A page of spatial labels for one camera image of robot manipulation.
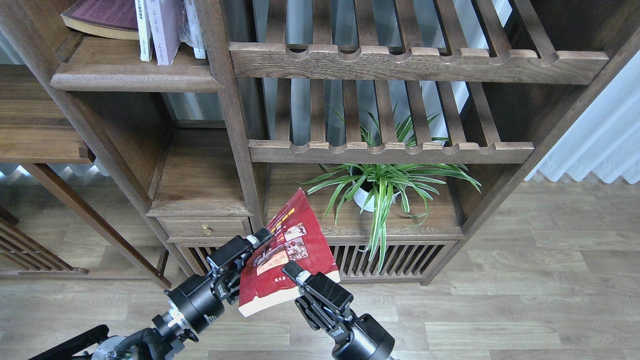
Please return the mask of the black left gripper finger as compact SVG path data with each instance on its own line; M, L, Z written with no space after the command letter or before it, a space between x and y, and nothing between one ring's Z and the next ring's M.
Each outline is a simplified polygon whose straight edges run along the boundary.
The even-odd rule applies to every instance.
M210 266L208 275L222 276L226 273L232 275L240 273L254 251L263 244L267 244L272 237L274 235L267 228L261 228L247 237L236 235L207 256L206 262Z

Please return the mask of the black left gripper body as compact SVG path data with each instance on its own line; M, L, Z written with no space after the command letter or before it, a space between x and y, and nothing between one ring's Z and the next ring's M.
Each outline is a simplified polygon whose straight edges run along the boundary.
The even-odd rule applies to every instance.
M164 335L185 336L187 330L199 334L210 326L224 313L223 301L233 305L238 300L241 273L238 268L224 273L212 270L165 289L171 307L164 313Z

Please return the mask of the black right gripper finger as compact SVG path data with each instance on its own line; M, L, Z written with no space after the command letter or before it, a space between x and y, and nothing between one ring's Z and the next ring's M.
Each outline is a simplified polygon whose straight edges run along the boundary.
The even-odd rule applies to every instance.
M322 329L329 332L333 329L333 305L329 301L298 297L295 305L314 331Z
M329 301L334 315L350 316L350 304L354 296L323 272L311 275L294 261L288 262L281 271L299 287L300 297Z

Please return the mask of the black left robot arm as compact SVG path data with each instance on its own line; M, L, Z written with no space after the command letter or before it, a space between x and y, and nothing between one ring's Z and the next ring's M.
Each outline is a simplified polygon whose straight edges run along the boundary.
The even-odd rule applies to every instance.
M129 336L109 336L98 325L35 356L37 360L171 360L197 335L224 313L224 301L233 305L239 296L240 278L256 249L272 239L266 228L237 235L207 256L210 271L192 275L175 289L166 290L170 308L153 318L153 328Z

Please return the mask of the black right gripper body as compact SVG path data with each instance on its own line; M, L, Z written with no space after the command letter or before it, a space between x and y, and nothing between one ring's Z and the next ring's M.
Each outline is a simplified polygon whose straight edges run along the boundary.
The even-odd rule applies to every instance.
M370 314L358 317L346 307L341 312L323 306L313 310L314 330L322 329L334 341L335 360L391 360L395 339Z

